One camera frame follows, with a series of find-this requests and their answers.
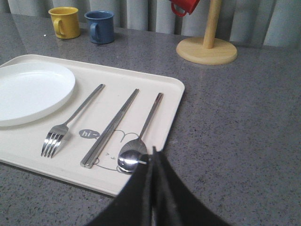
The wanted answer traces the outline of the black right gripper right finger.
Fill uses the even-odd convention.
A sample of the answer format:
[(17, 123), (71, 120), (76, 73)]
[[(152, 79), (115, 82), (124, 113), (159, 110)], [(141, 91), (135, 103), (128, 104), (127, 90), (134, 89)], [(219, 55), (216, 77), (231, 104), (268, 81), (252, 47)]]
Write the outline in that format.
[(157, 226), (228, 226), (180, 180), (162, 151), (153, 147), (153, 200)]

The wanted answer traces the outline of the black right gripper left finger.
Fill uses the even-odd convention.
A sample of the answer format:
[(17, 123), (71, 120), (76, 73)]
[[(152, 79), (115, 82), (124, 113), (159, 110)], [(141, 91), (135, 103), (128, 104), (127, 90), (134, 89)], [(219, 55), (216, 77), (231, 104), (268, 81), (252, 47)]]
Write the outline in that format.
[(112, 203), (89, 226), (150, 226), (152, 162), (142, 155), (134, 173)]

